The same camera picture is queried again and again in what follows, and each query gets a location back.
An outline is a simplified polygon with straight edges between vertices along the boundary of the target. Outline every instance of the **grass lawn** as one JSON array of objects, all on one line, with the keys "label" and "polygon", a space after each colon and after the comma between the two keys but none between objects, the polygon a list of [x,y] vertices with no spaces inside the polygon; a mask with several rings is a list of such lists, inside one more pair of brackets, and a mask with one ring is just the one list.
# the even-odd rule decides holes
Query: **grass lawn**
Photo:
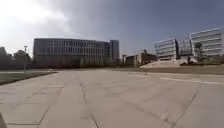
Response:
[{"label": "grass lawn", "polygon": [[48,75],[56,72],[16,72],[16,73],[0,73],[0,85],[16,82],[19,80],[29,79],[37,76]]},{"label": "grass lawn", "polygon": [[186,66],[179,68],[117,68],[116,71],[131,72],[156,72],[156,73],[180,73],[180,74],[213,74],[224,75],[224,66]]}]

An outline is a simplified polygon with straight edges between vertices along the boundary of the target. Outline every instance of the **white building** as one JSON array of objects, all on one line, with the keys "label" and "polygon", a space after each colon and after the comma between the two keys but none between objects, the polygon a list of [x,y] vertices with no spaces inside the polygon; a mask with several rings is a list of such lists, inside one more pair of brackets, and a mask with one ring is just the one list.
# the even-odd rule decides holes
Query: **white building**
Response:
[{"label": "white building", "polygon": [[175,38],[155,43],[155,50],[159,60],[172,60],[179,58],[179,47]]},{"label": "white building", "polygon": [[34,61],[39,67],[104,65],[119,58],[119,41],[38,38]]},{"label": "white building", "polygon": [[203,55],[223,55],[223,38],[221,29],[211,29],[190,34],[194,56],[197,56],[196,43],[202,44]]}]

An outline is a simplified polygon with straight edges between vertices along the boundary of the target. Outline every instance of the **building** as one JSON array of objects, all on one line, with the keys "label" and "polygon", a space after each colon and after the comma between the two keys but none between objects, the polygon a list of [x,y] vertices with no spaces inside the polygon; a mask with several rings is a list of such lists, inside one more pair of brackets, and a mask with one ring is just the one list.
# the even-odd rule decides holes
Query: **building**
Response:
[{"label": "building", "polygon": [[136,55],[127,56],[125,60],[126,60],[125,63],[127,66],[139,67],[139,66],[157,61],[157,57],[156,55],[149,54],[147,53],[146,50],[143,50]]},{"label": "building", "polygon": [[157,61],[156,55],[147,53],[146,50],[141,51],[135,56],[135,66],[142,66],[152,61]]},{"label": "building", "polygon": [[224,53],[222,32],[219,28],[191,33],[190,39],[194,56],[197,56],[197,49],[195,48],[197,43],[202,45],[203,55],[213,56]]},{"label": "building", "polygon": [[103,66],[119,58],[119,41],[38,38],[33,54],[41,68]]},{"label": "building", "polygon": [[192,56],[192,43],[190,39],[184,39],[178,41],[179,45],[179,55],[181,57]]},{"label": "building", "polygon": [[179,46],[175,38],[155,43],[155,50],[159,60],[179,59]]}]

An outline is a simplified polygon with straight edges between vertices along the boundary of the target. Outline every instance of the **paved plaza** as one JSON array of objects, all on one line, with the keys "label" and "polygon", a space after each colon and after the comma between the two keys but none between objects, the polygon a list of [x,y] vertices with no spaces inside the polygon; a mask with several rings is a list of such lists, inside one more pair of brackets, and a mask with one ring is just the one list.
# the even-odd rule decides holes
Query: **paved plaza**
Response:
[{"label": "paved plaza", "polygon": [[222,128],[224,76],[60,71],[0,86],[7,128]]}]

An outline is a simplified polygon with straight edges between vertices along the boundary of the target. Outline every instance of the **concrete ledge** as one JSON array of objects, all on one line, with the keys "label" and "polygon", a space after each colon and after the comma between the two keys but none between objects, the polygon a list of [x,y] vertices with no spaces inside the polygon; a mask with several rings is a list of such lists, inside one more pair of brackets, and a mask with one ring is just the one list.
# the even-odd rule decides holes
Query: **concrete ledge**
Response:
[{"label": "concrete ledge", "polygon": [[28,76],[24,76],[21,78],[14,78],[14,79],[10,79],[10,80],[4,80],[4,81],[0,81],[0,85],[4,85],[4,84],[10,84],[10,83],[14,83],[17,81],[21,81],[21,80],[26,80],[26,79],[30,79],[30,78],[34,78],[34,77],[38,77],[38,76],[45,76],[45,75],[49,75],[49,74],[53,74],[53,73],[57,73],[57,72],[42,72],[42,73],[37,73],[37,74],[31,74]]}]

